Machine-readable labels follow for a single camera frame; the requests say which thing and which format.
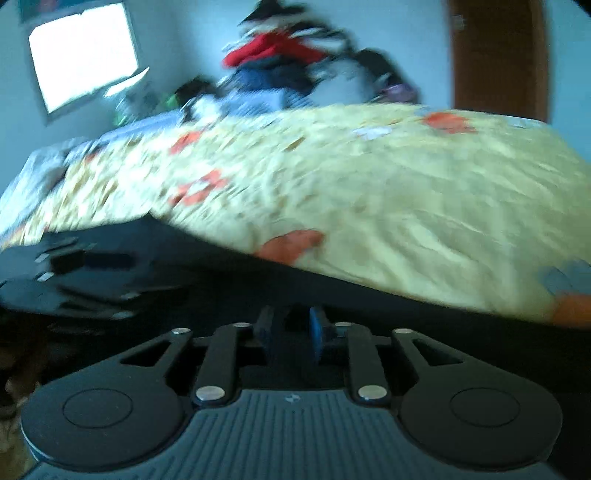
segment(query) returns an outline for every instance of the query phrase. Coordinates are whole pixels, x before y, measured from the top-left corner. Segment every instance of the ribbed panel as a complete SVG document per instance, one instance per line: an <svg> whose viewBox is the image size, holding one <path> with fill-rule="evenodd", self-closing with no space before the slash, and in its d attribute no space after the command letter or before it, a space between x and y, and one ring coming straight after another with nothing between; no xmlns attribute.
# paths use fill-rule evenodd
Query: ribbed panel
<svg viewBox="0 0 591 480"><path fill-rule="evenodd" d="M545 465L491 473L441 463L411 444L386 410L342 391L245 391L202 410L169 450L112 473L40 465L31 480L558 480Z"/></svg>

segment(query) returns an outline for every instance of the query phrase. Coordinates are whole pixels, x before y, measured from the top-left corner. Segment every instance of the wall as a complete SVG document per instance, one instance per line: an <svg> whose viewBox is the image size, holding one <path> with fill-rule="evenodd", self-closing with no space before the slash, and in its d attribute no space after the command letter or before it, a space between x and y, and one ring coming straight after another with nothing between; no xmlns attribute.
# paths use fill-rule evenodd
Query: wall
<svg viewBox="0 0 591 480"><path fill-rule="evenodd" d="M156 88L174 91L187 78L174 19L160 0L129 0L128 8ZM33 150L112 129L112 113L100 99L45 124L15 0L0 9L0 66L0 192Z"/></svg>
<svg viewBox="0 0 591 480"><path fill-rule="evenodd" d="M348 30L358 49L387 51L417 85L425 103L449 107L452 101L450 36L446 0L305 0L333 28ZM227 74L221 48L238 39L238 23L256 0L176 0L187 68L192 76Z"/></svg>
<svg viewBox="0 0 591 480"><path fill-rule="evenodd" d="M552 126L591 161L591 17L573 0L545 0Z"/></svg>

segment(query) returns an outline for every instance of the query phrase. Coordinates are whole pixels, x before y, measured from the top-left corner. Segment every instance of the bright window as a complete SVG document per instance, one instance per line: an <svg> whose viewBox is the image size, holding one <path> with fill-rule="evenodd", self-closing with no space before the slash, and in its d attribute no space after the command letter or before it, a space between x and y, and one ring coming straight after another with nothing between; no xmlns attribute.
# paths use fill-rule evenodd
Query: bright window
<svg viewBox="0 0 591 480"><path fill-rule="evenodd" d="M130 77L139 68L122 4L43 24L32 31L29 43L49 113Z"/></svg>

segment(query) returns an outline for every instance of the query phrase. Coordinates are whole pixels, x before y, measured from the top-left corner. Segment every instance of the mattress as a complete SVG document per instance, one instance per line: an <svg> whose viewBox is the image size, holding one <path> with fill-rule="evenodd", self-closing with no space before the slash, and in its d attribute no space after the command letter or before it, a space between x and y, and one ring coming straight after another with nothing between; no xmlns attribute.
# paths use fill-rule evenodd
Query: mattress
<svg viewBox="0 0 591 480"><path fill-rule="evenodd" d="M70 166L10 244L147 213L248 253L311 229L323 241L297 268L543 322L554 301L543 272L591 260L589 173L547 125L485 113L394 104L228 117L115 141Z"/></svg>

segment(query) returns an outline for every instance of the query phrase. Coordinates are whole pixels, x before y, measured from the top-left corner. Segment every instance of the door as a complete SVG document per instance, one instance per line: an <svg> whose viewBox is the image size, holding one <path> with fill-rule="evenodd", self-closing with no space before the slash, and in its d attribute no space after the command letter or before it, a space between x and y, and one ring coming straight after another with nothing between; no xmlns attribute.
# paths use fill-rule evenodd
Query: door
<svg viewBox="0 0 591 480"><path fill-rule="evenodd" d="M548 121L541 0L449 0L455 108Z"/></svg>

